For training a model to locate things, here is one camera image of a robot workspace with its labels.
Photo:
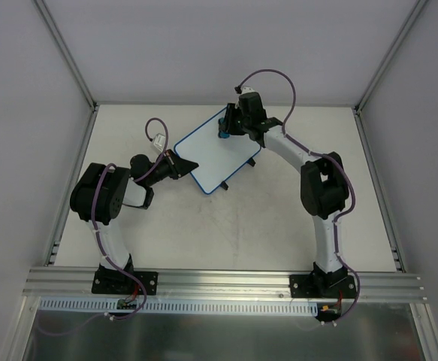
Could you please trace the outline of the blue bone-shaped eraser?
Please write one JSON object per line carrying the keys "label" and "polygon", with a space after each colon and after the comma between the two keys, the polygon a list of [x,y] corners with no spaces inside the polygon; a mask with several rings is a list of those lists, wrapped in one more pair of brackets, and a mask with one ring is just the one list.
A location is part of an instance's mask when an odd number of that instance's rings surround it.
{"label": "blue bone-shaped eraser", "polygon": [[227,123],[225,122],[225,119],[220,118],[218,124],[219,124],[219,133],[218,133],[219,138],[223,138],[223,139],[229,138],[230,134],[227,132]]}

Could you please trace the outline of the blue-framed whiteboard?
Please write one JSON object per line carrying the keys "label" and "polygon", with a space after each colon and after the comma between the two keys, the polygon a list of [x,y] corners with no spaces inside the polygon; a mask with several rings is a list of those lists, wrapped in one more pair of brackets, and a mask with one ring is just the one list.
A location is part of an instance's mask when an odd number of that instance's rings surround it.
{"label": "blue-framed whiteboard", "polygon": [[219,120],[225,112],[223,108],[215,113],[174,145],[176,155],[198,164],[191,175],[206,195],[220,188],[261,151],[260,145],[247,136],[219,137]]}

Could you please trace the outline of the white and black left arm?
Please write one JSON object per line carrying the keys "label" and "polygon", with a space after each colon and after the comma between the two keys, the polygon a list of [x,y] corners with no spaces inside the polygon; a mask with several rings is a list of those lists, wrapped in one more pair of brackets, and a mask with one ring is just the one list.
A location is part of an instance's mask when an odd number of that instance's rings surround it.
{"label": "white and black left arm", "polygon": [[155,184],[166,178],[178,180],[198,167],[166,150],[155,162],[144,154],[135,155],[128,168],[92,162],[80,177],[70,208],[91,229],[101,254],[99,270],[111,272],[109,285],[118,293],[131,291],[135,284],[133,260],[116,221],[122,207],[147,209]]}

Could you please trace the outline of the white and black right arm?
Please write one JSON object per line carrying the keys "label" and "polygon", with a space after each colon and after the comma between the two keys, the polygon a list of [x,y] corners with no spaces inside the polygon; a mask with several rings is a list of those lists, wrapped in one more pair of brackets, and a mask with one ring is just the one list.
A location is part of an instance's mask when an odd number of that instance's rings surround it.
{"label": "white and black right arm", "polygon": [[342,174],[342,159],[332,152],[314,155],[283,134],[282,122],[269,117],[261,96],[254,90],[239,90],[236,103],[229,103],[219,121],[219,137],[248,135],[284,159],[300,175],[300,199],[313,217],[316,259],[308,275],[291,275],[293,298],[353,299],[355,279],[339,256],[337,216],[346,206],[349,188]]}

